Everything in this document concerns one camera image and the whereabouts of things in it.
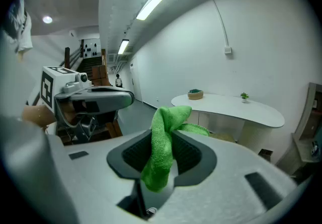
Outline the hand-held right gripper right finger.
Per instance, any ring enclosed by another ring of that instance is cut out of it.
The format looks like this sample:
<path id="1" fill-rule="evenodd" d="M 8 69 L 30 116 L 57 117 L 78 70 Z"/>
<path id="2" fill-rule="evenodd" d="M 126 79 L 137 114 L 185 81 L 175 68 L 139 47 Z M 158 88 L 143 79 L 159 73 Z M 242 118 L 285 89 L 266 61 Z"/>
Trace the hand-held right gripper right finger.
<path id="1" fill-rule="evenodd" d="M 177 134 L 210 148 L 216 166 L 201 183 L 174 188 L 155 224 L 271 224 L 292 207 L 296 183 L 253 151 L 199 134 Z"/>

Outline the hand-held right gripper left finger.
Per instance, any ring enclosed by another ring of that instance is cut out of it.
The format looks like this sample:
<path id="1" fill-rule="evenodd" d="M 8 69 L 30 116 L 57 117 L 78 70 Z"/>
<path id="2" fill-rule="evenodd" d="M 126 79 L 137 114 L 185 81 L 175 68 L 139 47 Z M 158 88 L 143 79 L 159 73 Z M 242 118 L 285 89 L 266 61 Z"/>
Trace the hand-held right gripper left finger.
<path id="1" fill-rule="evenodd" d="M 152 224 L 143 205 L 140 173 L 122 157 L 124 149 L 150 134 L 140 131 L 71 146 L 48 135 L 55 174 L 67 195 L 60 202 L 67 213 L 59 224 Z"/>

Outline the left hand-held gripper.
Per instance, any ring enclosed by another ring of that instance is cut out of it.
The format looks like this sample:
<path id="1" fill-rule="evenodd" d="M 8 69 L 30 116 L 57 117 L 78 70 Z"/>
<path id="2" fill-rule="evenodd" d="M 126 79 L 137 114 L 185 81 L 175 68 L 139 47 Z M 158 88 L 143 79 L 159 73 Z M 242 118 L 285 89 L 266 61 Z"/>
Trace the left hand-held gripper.
<path id="1" fill-rule="evenodd" d="M 61 66 L 44 66 L 41 75 L 40 98 L 55 115 L 57 123 L 69 128 L 79 142 L 88 142 L 96 127 L 96 118 L 117 111 L 134 102 L 131 91 L 117 87 L 93 87 L 85 72 L 77 72 Z M 62 102 L 80 101 L 84 110 L 76 110 L 80 115 L 75 125 L 65 117 Z"/>

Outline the green cloth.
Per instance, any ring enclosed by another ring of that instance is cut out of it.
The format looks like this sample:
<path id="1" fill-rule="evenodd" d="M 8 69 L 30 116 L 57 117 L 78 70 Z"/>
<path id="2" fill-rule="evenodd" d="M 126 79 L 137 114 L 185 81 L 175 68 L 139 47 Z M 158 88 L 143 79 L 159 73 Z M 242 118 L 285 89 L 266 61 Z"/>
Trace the green cloth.
<path id="1" fill-rule="evenodd" d="M 182 130 L 204 136 L 210 132 L 199 125 L 186 123 L 192 112 L 190 106 L 160 107 L 151 122 L 151 155 L 141 172 L 148 190 L 162 191 L 173 164 L 172 132 Z"/>

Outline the person's left forearm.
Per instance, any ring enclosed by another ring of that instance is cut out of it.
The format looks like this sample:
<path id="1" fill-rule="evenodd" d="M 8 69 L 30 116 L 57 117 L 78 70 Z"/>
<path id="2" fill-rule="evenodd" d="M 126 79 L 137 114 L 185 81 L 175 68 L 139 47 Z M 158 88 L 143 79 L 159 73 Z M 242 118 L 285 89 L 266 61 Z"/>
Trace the person's left forearm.
<path id="1" fill-rule="evenodd" d="M 22 119 L 32 122 L 41 128 L 56 122 L 54 114 L 45 105 L 25 106 Z"/>

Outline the white oval table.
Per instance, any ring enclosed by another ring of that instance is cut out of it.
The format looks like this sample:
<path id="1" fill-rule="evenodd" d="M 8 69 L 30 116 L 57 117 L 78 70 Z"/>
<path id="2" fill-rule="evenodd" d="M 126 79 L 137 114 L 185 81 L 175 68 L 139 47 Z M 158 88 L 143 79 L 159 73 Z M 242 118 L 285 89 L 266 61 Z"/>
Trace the white oval table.
<path id="1" fill-rule="evenodd" d="M 255 153 L 260 152 L 271 131 L 285 123 L 276 109 L 239 97 L 204 94 L 199 100 L 190 100 L 187 94 L 183 94 L 174 97 L 171 104 L 192 107 L 189 123 L 203 126 L 213 133 L 227 134 Z"/>

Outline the white door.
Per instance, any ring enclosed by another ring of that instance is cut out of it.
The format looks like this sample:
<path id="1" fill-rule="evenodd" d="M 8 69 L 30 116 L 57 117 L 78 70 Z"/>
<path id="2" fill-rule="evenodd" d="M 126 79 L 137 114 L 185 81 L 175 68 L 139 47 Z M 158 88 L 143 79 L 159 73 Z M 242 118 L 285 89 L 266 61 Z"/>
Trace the white door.
<path id="1" fill-rule="evenodd" d="M 134 90 L 134 96 L 136 100 L 142 102 L 142 94 L 139 82 L 139 72 L 136 57 L 133 57 L 130 62 L 130 72 L 132 76 L 132 85 Z"/>

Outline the dark wooden staircase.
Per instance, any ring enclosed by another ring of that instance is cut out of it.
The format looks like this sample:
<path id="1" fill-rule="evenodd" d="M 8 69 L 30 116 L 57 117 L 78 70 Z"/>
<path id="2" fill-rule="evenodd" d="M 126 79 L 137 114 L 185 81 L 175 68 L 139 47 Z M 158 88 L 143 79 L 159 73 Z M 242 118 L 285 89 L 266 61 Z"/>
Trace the dark wooden staircase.
<path id="1" fill-rule="evenodd" d="M 83 58 L 77 71 L 84 72 L 88 75 L 89 80 L 95 87 L 107 86 L 112 87 L 108 80 L 107 66 L 105 63 L 106 52 L 102 49 L 102 56 L 96 56 L 94 51 L 84 48 L 82 56 L 93 57 Z M 122 131 L 117 120 L 118 111 L 101 113 L 93 117 L 79 118 L 81 127 L 85 130 L 89 128 L 90 134 L 84 138 L 78 138 L 76 131 L 69 127 L 63 127 L 59 124 L 56 128 L 56 134 L 61 138 L 64 145 L 73 145 L 87 143 L 92 141 L 101 141 L 122 136 Z"/>

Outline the small black box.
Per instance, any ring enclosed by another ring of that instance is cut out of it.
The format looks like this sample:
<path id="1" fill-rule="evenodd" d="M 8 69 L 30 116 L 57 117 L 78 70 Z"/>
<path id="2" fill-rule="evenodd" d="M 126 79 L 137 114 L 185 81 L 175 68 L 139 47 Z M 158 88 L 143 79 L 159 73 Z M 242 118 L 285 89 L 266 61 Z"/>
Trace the small black box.
<path id="1" fill-rule="evenodd" d="M 264 158 L 265 160 L 267 160 L 268 162 L 270 162 L 272 153 L 273 151 L 271 150 L 261 149 L 258 155 Z"/>

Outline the white panel with black dots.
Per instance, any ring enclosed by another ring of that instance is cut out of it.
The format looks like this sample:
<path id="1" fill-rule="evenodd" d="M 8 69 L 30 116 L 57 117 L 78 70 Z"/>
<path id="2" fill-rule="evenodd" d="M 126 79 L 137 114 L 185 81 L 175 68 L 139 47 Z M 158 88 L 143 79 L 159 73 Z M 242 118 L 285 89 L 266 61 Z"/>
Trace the white panel with black dots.
<path id="1" fill-rule="evenodd" d="M 83 40 L 83 58 L 101 57 L 101 42 L 99 38 Z"/>

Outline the grey shelf unit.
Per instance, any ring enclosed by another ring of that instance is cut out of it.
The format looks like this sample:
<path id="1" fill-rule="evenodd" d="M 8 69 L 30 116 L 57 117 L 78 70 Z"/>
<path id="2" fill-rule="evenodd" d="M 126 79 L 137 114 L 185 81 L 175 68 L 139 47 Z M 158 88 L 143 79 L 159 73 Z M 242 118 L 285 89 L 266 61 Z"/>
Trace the grey shelf unit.
<path id="1" fill-rule="evenodd" d="M 322 160 L 322 85 L 309 83 L 304 110 L 292 143 L 277 167 L 294 179 L 306 179 Z"/>

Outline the person's black and white shirt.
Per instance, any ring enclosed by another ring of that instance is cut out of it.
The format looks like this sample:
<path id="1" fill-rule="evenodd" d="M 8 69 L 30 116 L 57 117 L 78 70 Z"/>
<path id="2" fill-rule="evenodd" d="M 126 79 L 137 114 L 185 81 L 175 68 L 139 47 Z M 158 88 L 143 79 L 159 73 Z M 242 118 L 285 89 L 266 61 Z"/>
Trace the person's black and white shirt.
<path id="1" fill-rule="evenodd" d="M 24 54 L 33 48 L 31 39 L 32 21 L 25 7 L 24 0 L 14 0 L 7 12 L 4 30 L 15 53 Z"/>

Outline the white wall conduit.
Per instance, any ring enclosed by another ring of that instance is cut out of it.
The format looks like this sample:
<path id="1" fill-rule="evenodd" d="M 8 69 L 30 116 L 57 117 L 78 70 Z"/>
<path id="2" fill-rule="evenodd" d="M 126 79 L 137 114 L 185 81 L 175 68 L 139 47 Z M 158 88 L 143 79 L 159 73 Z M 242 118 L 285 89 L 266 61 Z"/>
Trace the white wall conduit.
<path id="1" fill-rule="evenodd" d="M 219 19 L 219 22 L 220 22 L 220 25 L 221 25 L 221 28 L 222 28 L 222 33 L 223 33 L 223 38 L 224 38 L 224 47 L 223 47 L 223 49 L 224 49 L 226 46 L 229 46 L 229 42 L 228 42 L 228 38 L 227 38 L 227 33 L 226 33 L 226 29 L 225 29 L 225 25 L 223 23 L 223 19 L 222 19 L 222 16 L 221 16 L 221 13 L 219 11 L 219 8 L 217 6 L 216 1 L 215 0 L 212 0 L 212 2 L 214 4 L 215 10 L 217 12 L 218 19 Z"/>

